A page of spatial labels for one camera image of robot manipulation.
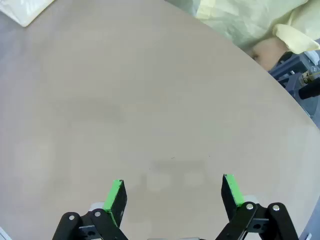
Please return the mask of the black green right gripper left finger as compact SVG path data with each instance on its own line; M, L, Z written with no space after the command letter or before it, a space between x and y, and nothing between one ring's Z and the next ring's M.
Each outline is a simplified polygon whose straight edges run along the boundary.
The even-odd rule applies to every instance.
M128 240L120 229L126 204L124 181L114 180L102 206L82 216L76 212L64 213L52 240Z

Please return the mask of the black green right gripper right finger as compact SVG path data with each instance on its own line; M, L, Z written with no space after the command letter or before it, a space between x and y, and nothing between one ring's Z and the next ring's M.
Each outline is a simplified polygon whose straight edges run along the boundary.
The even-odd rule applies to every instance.
M223 175L221 197L229 222L216 240L245 240L248 233L258 234L261 240L299 240L286 206L245 201L234 175Z

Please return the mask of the cream plastic shopping basket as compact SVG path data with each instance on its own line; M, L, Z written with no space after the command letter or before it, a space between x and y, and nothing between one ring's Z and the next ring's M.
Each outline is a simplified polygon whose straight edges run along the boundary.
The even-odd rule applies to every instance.
M0 0L0 12L27 27L55 0Z

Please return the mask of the person's left hand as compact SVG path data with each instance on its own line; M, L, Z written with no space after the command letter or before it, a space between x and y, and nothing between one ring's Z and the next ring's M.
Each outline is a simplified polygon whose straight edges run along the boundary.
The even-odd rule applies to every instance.
M258 42L248 52L264 70L270 71L280 58L290 50L287 45L277 37L271 37Z

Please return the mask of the person in pale yellow shirt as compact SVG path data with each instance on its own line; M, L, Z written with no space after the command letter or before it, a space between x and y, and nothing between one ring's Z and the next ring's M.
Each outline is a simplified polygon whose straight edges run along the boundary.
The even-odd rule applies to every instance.
M240 48L275 37L289 51L320 50L320 0L199 0L194 17Z

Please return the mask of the blue grey metal frame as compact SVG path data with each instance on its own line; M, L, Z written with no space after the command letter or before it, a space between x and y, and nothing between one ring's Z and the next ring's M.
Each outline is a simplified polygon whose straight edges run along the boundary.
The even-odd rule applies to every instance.
M287 52L269 74L320 128L320 50Z

